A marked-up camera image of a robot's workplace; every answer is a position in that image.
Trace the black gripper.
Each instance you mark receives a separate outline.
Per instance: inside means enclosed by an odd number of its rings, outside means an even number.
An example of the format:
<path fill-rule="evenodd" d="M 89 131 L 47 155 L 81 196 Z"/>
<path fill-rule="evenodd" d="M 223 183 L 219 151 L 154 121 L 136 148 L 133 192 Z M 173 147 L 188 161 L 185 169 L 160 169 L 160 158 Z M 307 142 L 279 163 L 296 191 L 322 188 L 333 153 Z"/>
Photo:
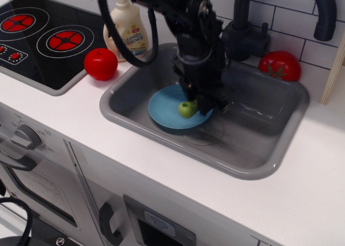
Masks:
<path fill-rule="evenodd" d="M 208 58 L 194 62 L 177 54 L 171 61 L 188 101 L 198 96 L 201 115 L 205 116 L 214 107 L 229 107 L 229 95 L 222 83 L 222 73 L 229 67 L 224 51 L 212 51 Z"/>

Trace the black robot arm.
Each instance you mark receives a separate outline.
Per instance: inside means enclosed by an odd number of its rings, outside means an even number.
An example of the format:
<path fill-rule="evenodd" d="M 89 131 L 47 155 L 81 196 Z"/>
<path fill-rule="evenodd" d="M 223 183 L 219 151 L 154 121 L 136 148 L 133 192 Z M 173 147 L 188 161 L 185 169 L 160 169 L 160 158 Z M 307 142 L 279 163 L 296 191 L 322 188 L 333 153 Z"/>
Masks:
<path fill-rule="evenodd" d="M 177 40 L 172 57 L 179 84 L 190 101 L 196 100 L 202 115 L 214 107 L 227 112 L 231 100 L 222 83 L 222 73 L 230 66 L 220 39 L 222 21 L 209 0 L 131 0 L 161 13 Z"/>

